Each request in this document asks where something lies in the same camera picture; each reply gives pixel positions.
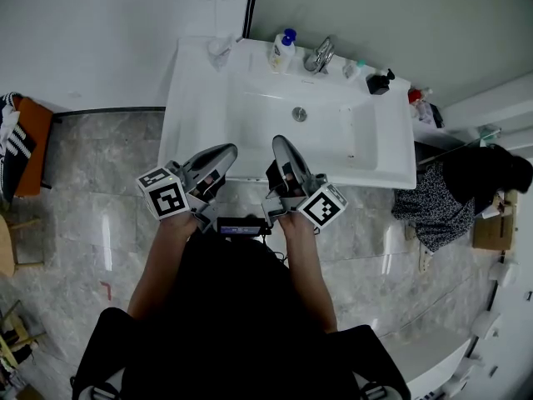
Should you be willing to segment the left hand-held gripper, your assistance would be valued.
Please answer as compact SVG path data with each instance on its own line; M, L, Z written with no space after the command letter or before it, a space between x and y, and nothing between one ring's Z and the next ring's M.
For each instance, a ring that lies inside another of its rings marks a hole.
M153 168L137 178L137 186L156 220L190 212L204 233L217 219L216 195L237 156L235 144L216 145L198 152L183 166L169 161ZM206 187L203 179L207 177L221 179Z

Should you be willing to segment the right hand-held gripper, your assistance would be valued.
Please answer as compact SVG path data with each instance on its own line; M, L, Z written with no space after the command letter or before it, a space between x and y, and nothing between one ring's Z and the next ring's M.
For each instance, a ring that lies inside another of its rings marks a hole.
M288 213L300 213L315 228L325 228L346 210L346 198L328 181L326 174L311 174L303 156L286 137L276 135L272 139L272 151L276 161L266 170L270 191L262 201L264 217L271 228L278 218ZM301 184L304 196L286 195L282 174L288 173L293 173Z

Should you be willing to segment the clear glass cup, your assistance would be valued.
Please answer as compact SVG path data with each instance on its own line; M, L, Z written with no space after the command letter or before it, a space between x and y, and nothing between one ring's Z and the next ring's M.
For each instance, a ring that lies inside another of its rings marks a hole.
M230 34L227 37L213 38L207 44L207 55L216 71L220 72L226 66L235 42L235 37Z

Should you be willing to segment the white toothbrush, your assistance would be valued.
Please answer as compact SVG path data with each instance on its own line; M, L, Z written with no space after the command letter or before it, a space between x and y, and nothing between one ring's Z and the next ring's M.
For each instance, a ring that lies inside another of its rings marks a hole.
M233 34L228 35L225 38L222 38L219 42L218 56L220 58L228 55L233 47L233 44L236 42L236 38Z

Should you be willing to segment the person's right forearm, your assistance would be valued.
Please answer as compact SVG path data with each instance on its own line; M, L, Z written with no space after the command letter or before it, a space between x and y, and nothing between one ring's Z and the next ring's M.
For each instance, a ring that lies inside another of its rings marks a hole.
M336 332L336 314L322 276L313 225L296 212L290 212L278 221L286 239L291 280L301 302L322 331Z

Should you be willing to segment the person's right hand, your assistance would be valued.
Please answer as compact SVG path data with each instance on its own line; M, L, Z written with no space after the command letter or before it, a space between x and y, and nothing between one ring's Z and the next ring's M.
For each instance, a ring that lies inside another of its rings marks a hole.
M305 195L301 189L301 184L297 181L293 173L285 175L286 195L288 197L302 197Z

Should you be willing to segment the white sink vanity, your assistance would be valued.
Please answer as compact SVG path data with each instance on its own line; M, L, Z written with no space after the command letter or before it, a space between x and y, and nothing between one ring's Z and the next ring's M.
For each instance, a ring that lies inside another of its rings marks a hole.
M184 163L201 150L233 143L238 157L227 178L263 182L274 158L272 139L282 135L313 173L337 185L416 185L407 80L396 78L388 92L371 95L366 79L373 67L348 81L342 74L346 59L336 56L327 74L311 74L303 64L305 48L297 49L284 73L276 73L268 63L271 44L251 39L236 42L218 72L207 44L186 37L177 45L159 163ZM306 110L305 122L293 119L296 107Z

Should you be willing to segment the black display device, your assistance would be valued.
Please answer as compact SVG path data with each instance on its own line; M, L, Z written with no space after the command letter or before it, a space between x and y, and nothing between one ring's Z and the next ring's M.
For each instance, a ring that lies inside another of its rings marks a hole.
M225 237L261 237L271 235L271 227L259 217L219 217L217 232Z

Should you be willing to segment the chrome faucet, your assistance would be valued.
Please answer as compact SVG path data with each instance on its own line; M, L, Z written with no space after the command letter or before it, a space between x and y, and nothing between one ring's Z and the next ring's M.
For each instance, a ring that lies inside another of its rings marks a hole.
M335 53L335 44L331 36L316 47L304 62L304 68L312 74L327 74L327 66Z

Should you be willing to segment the black soap dispenser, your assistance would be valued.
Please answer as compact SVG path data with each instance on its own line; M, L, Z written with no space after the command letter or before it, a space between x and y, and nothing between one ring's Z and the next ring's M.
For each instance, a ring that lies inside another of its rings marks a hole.
M372 74L367 77L366 85L371 95L383 95L390 90L390 83L396 78L394 72L390 69L386 74Z

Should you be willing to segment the red toiletry bottle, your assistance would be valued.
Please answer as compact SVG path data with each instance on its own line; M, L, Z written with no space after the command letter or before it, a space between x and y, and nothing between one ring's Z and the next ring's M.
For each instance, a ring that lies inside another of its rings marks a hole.
M424 88L411 88L408 91L407 97L410 105L417 105L419 102L424 101L429 95L433 93L430 87Z

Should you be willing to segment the person's dark shirt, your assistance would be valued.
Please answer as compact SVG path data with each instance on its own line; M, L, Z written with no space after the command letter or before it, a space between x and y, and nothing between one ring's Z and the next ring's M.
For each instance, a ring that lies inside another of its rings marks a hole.
M264 244L202 233L152 316L101 313L72 400L98 388L118 400L411 400L369 326L322 331Z

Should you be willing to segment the black white striped blanket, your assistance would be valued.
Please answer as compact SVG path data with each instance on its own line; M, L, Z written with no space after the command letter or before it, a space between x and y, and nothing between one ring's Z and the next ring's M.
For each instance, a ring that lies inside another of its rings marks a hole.
M0 122L2 109L7 105L15 108L14 99L19 97L22 96L15 92L0 97ZM8 140L0 142L0 198L4 202L12 201L34 148L35 142L22 129L18 119Z

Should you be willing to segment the white cloth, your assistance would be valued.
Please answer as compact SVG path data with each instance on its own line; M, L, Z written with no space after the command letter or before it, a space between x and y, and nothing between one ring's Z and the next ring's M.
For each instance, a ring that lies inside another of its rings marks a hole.
M0 142L5 142L11 136L17 126L20 112L14 107L7 105L2 109L2 121L0 122Z

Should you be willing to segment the cardboard box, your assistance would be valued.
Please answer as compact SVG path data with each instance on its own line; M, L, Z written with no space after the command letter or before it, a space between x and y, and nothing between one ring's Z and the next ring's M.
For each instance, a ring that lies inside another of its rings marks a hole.
M472 247L492 251L511 249L516 225L517 191L497 193L476 218Z

